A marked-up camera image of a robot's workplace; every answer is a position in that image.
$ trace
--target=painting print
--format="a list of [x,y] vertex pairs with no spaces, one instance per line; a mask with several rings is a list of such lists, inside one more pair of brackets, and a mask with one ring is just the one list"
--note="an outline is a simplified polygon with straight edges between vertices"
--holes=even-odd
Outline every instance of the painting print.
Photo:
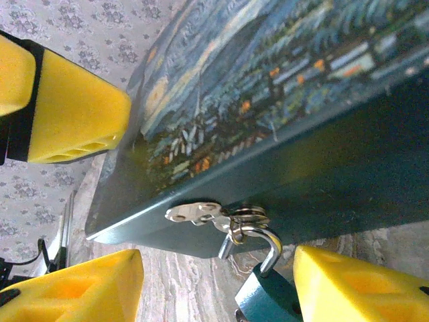
[[133,157],[158,193],[428,67],[427,1],[188,1],[131,79]]

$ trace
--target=wallpaper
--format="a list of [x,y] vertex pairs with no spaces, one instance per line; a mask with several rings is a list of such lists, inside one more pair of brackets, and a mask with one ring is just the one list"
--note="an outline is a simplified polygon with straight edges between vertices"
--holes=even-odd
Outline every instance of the wallpaper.
[[[31,39],[125,89],[136,64],[181,8],[162,0],[3,0],[0,29]],[[90,159],[69,165],[0,166],[0,257],[23,262],[54,239],[60,214]],[[15,274],[32,267],[20,266]]]

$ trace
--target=yellow foam block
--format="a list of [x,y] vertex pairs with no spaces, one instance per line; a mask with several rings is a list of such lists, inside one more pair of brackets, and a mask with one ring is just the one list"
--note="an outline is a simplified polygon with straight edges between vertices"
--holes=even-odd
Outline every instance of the yellow foam block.
[[45,50],[28,162],[68,161],[116,148],[130,108],[126,93]]
[[0,116],[28,104],[35,73],[36,60],[33,55],[0,36]]
[[0,321],[134,322],[142,284],[139,250],[124,250],[11,285]]
[[304,322],[429,321],[428,280],[309,246],[294,280]]

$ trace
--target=metal rod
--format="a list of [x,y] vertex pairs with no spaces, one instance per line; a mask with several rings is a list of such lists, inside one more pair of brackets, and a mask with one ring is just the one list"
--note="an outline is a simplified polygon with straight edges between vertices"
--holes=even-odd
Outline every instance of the metal rod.
[[234,248],[234,243],[229,237],[229,234],[223,240],[221,250],[219,250],[219,258],[222,260],[226,260],[231,253],[231,250]]

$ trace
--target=padlock shackle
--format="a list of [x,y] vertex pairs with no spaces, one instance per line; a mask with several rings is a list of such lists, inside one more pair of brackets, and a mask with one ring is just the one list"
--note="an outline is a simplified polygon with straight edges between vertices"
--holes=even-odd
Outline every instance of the padlock shackle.
[[241,228],[242,233],[249,235],[257,235],[265,239],[271,249],[268,253],[267,258],[261,264],[261,277],[267,277],[270,270],[274,268],[275,263],[280,259],[283,252],[283,245],[280,237],[270,228],[265,225],[243,225]]

